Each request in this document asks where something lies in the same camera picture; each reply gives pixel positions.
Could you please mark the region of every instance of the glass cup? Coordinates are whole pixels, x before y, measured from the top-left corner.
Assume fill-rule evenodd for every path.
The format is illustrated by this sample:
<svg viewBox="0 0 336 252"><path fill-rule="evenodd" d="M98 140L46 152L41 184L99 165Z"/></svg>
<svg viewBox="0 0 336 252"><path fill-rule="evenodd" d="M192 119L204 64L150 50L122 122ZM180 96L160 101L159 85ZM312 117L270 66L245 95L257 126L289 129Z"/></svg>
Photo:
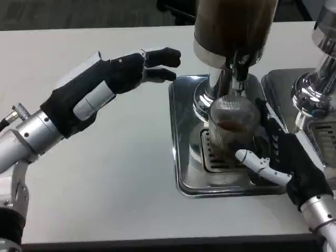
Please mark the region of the glass cup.
<svg viewBox="0 0 336 252"><path fill-rule="evenodd" d="M245 97L223 96L210 107L209 136L213 154L219 159L234 159L228 144L251 143L260 124L258 108Z"/></svg>

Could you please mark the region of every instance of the robot finger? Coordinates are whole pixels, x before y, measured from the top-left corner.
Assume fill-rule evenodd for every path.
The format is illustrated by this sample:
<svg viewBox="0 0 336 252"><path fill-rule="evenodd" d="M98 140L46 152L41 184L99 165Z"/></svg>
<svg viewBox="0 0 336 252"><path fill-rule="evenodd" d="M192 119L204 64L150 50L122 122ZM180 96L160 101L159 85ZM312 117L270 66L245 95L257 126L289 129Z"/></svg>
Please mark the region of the robot finger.
<svg viewBox="0 0 336 252"><path fill-rule="evenodd" d="M166 67L178 67L181 64L181 52L169 47L160 50L147 51L145 54L145 66L148 68L164 65Z"/></svg>
<svg viewBox="0 0 336 252"><path fill-rule="evenodd" d="M162 83L166 80L174 81L176 79L176 73L169 71L165 68L158 69L145 69L142 82L158 82Z"/></svg>

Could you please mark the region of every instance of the gray floor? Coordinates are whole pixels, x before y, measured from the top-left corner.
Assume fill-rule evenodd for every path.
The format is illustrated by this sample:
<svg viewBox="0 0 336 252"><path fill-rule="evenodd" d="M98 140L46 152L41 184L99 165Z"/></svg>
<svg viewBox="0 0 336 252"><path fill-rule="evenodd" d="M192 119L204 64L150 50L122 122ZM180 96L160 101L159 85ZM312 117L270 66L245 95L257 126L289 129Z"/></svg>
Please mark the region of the gray floor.
<svg viewBox="0 0 336 252"><path fill-rule="evenodd" d="M282 0L276 22L302 21L295 4ZM0 30L174 25L156 0L0 0Z"/></svg>

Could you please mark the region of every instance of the robotic arm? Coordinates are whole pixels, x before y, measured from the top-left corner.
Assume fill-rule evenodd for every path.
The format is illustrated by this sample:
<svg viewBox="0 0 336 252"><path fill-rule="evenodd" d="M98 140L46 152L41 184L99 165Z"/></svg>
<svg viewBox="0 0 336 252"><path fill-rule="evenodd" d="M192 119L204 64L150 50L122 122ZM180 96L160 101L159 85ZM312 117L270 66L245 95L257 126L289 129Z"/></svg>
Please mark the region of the robotic arm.
<svg viewBox="0 0 336 252"><path fill-rule="evenodd" d="M268 103L258 101L257 105L271 145L271 159L259 158L251 148L234 143L231 147L237 159L261 177L286 187L309 229L326 239L324 251L336 252L336 202L323 164L304 132L286 133Z"/></svg>
<svg viewBox="0 0 336 252"><path fill-rule="evenodd" d="M173 81L176 74L156 68L178 67L181 53L171 48L144 50L104 61L96 53L60 79L57 88L33 115L19 103L0 122L0 131L20 118L15 129L0 137L0 251L21 251L29 201L25 175L54 145L94 123L97 111L146 81Z"/></svg>

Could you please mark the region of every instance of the metal grate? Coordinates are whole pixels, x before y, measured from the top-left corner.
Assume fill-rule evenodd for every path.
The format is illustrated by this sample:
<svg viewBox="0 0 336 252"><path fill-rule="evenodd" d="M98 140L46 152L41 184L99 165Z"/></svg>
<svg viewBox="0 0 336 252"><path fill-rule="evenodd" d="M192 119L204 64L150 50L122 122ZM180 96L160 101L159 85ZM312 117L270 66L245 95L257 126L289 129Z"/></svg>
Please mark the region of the metal grate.
<svg viewBox="0 0 336 252"><path fill-rule="evenodd" d="M336 167L336 121L311 122L308 130L315 146L318 147L323 162Z"/></svg>
<svg viewBox="0 0 336 252"><path fill-rule="evenodd" d="M246 173L248 168L245 167L239 161L228 161L221 160L215 157L212 151L212 147L210 145L209 139L209 130L205 129L201 132L201 142L202 142L202 150L203 150L203 164L205 170L209 172L244 172Z"/></svg>

